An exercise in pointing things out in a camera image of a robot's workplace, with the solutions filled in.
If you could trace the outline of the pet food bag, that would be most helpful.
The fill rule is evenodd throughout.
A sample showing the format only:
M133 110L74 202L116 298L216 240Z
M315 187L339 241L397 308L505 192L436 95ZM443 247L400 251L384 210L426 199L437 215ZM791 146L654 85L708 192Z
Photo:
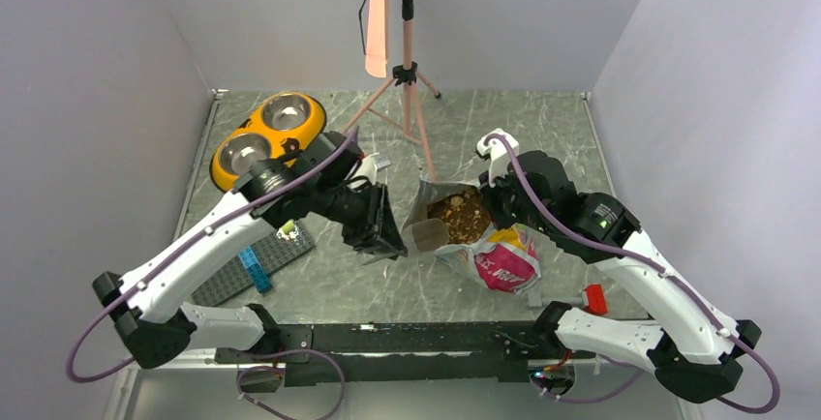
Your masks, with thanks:
M474 184L420 181L403 227L430 219L430 204L469 187L478 189ZM500 292L520 294L541 278L533 240L522 226L497 230L491 224L478 241L447 244L428 256L444 262L461 276Z

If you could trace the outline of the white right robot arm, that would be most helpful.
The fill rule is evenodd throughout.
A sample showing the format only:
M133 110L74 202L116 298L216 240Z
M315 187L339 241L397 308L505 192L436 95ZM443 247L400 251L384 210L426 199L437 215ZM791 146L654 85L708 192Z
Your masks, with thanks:
M551 358L582 350L628 363L695 404L732 392L744 371L738 361L743 348L755 347L761 337L758 325L725 315L689 288L615 197L577 192L562 164L541 151L526 152L517 162L528 187L513 164L502 177L478 177L494 225L519 224L546 235L614 280L651 317L616 321L554 301L533 326L536 349Z

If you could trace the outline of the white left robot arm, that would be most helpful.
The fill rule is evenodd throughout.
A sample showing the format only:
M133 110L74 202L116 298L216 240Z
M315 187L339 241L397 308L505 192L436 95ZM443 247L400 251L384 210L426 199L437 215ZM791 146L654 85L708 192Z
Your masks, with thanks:
M210 213L153 259L124 275L98 277L93 289L135 361L154 369L187 349L224 347L263 362L282 349L282 331L263 306L203 307L188 299L289 221L316 214L340 225L357 253L407 255L388 189L364 168L354 134L320 134L304 149L254 162Z

